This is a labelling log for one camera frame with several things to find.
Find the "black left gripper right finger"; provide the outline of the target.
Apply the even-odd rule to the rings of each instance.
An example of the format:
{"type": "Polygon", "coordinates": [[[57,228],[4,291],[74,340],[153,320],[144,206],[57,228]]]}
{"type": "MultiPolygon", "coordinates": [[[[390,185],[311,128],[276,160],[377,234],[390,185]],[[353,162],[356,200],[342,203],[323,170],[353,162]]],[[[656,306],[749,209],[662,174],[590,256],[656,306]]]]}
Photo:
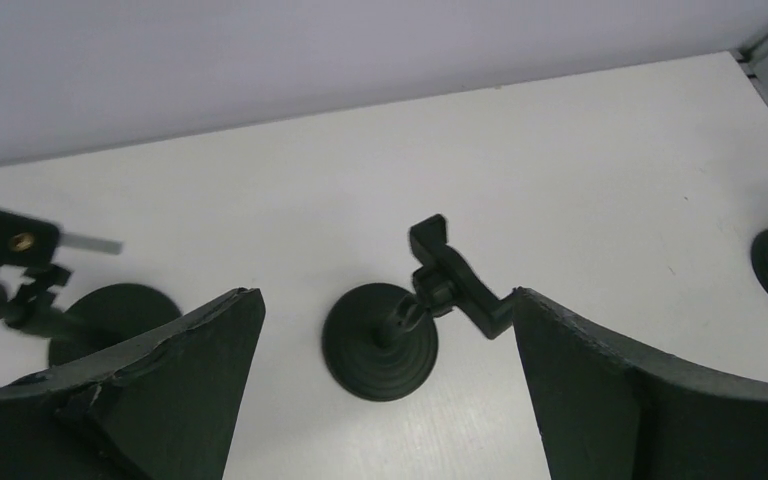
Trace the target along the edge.
{"type": "Polygon", "coordinates": [[[513,327],[554,479],[768,479],[768,383],[602,327],[534,290],[513,327]]]}

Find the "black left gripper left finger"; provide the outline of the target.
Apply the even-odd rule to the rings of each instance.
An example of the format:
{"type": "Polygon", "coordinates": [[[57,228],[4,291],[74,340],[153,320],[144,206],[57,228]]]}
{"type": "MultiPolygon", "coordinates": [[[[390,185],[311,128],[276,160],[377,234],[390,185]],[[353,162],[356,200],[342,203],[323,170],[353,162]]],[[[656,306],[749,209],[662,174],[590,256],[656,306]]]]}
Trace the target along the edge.
{"type": "Polygon", "coordinates": [[[219,479],[264,323],[257,289],[181,314],[148,287],[70,313],[114,334],[55,342],[48,369],[0,387],[0,479],[219,479]]]}

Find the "silver phone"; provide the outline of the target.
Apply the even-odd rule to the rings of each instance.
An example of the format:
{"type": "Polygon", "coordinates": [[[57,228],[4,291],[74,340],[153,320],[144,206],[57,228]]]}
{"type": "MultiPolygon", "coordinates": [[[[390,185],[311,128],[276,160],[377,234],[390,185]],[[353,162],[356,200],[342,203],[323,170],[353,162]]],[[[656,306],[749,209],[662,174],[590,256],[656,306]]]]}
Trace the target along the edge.
{"type": "Polygon", "coordinates": [[[51,220],[0,208],[0,248],[9,252],[51,251],[58,247],[118,255],[123,243],[86,234],[69,232],[51,220]]]}

